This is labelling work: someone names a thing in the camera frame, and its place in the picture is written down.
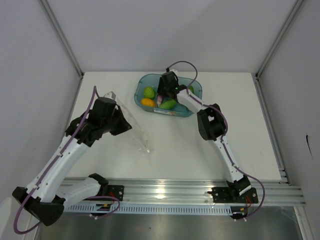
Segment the light green cucumber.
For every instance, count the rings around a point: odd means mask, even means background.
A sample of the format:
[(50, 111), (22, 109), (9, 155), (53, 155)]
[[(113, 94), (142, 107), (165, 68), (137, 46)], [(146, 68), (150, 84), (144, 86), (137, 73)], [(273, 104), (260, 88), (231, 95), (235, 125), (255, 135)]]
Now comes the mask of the light green cucumber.
[(160, 109), (171, 110), (176, 106), (177, 102), (174, 99), (167, 100), (159, 105)]

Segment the purple eggplant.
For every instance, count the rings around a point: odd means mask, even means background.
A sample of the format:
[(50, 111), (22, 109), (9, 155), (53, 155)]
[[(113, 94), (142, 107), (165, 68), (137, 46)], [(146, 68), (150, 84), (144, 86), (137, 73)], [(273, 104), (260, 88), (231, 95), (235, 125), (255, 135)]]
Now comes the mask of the purple eggplant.
[(156, 98), (156, 104), (160, 106), (163, 103), (164, 97), (162, 95), (158, 95)]

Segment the orange mango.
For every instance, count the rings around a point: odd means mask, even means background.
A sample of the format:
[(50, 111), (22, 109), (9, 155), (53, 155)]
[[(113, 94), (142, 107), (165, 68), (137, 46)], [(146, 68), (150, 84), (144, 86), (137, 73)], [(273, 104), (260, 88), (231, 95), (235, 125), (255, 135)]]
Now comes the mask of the orange mango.
[(151, 108), (155, 108), (157, 106), (155, 101), (153, 99), (150, 99), (150, 98), (143, 98), (143, 99), (141, 99), (140, 103), (143, 106), (151, 107)]

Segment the clear zip top bag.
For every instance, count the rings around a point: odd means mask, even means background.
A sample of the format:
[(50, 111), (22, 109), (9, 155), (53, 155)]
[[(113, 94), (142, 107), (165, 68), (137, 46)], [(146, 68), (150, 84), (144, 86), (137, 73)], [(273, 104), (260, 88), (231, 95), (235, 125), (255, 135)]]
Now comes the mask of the clear zip top bag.
[(121, 108), (125, 120), (131, 125), (132, 129), (125, 133), (126, 136), (130, 137), (132, 143), (142, 152), (150, 153), (152, 148), (145, 131), (141, 128), (140, 124), (130, 112), (130, 110), (120, 101), (120, 99), (114, 94), (112, 98)]

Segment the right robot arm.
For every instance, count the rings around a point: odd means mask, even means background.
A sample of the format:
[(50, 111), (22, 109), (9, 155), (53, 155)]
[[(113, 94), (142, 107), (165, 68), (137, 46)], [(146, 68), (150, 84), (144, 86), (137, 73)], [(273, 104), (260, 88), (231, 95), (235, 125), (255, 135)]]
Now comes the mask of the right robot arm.
[(233, 160), (227, 140), (228, 123), (219, 105), (206, 104), (191, 92), (189, 85), (179, 84), (178, 76), (169, 69), (159, 79), (158, 92), (196, 114), (200, 136), (216, 150), (225, 168), (227, 193), (222, 195), (222, 200), (231, 203), (243, 200), (252, 185)]

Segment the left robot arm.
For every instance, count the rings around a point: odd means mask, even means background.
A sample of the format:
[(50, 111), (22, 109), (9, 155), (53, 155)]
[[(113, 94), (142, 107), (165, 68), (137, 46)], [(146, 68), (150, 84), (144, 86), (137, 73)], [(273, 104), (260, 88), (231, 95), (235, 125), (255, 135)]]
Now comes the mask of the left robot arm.
[(75, 163), (103, 134), (117, 136), (132, 129), (116, 98), (98, 97), (92, 105), (70, 123), (60, 146), (38, 176), (27, 186), (18, 186), (12, 192), (20, 209), (45, 226), (54, 224), (65, 209), (83, 200), (117, 200), (110, 195), (109, 181), (97, 173), (66, 190), (60, 189)]

